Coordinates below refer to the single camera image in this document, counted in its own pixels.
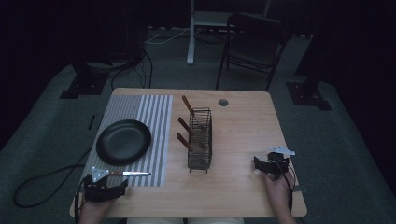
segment table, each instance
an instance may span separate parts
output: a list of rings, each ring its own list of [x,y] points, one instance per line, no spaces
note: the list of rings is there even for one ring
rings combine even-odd
[[[266,0],[262,16],[266,17],[268,9],[271,4],[271,0]],[[227,26],[227,19],[231,15],[231,12],[216,12],[216,11],[196,11],[195,0],[191,0],[190,10],[190,41],[189,51],[187,53],[187,65],[194,64],[194,52],[195,52],[195,25],[203,26]]]
[[[260,174],[252,159],[266,159],[268,148],[286,146],[268,92],[115,89],[115,95],[173,95],[166,176],[163,186],[128,187],[107,217],[272,217]],[[178,117],[189,120],[181,96],[192,107],[210,107],[213,157],[207,171],[189,170],[187,149],[177,133],[188,136]],[[228,101],[219,105],[220,99]],[[292,213],[306,214],[303,194],[293,193]],[[70,214],[74,215],[73,204]]]

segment human hand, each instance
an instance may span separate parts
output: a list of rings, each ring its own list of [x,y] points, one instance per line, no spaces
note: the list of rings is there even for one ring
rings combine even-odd
[[[275,181],[266,173],[262,173],[262,176],[264,179],[264,186],[268,194],[268,200],[274,210],[278,222],[281,224],[295,223],[295,220],[289,210],[290,189],[283,175]],[[285,173],[285,177],[288,179],[290,184],[294,182],[294,177],[290,172]]]
[[[80,224],[99,224],[105,216],[109,207],[116,201],[116,199],[103,202],[85,202],[80,209],[79,223]]]

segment dark background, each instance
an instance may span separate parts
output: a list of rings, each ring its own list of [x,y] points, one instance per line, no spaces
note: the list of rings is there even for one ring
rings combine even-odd
[[[230,0],[222,7],[224,1],[197,1],[196,7],[262,12],[258,7],[262,1],[240,6],[241,1]],[[135,53],[139,41],[135,28],[188,27],[189,13],[185,0],[3,3],[0,147],[66,65],[73,61],[111,64],[113,54]],[[296,75],[319,77],[334,85],[393,193],[395,13],[390,0],[274,0],[268,14],[286,22],[297,35],[314,35]],[[131,28],[128,37],[123,14]]]

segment chair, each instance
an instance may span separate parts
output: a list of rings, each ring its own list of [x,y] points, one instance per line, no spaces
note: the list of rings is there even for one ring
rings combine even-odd
[[[227,39],[216,90],[219,89],[224,59],[227,58],[227,70],[231,63],[268,74],[265,88],[268,91],[280,56],[291,37],[289,27],[280,21],[241,13],[232,14],[227,20]]]

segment utensil holder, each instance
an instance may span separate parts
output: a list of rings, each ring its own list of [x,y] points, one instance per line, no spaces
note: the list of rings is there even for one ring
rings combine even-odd
[[[194,151],[188,152],[188,166],[190,172],[191,170],[205,170],[207,173],[212,161],[212,115],[208,107],[194,107],[192,110],[190,127],[194,132],[194,137],[189,134],[189,143]],[[207,145],[207,148],[203,149],[200,144]]]

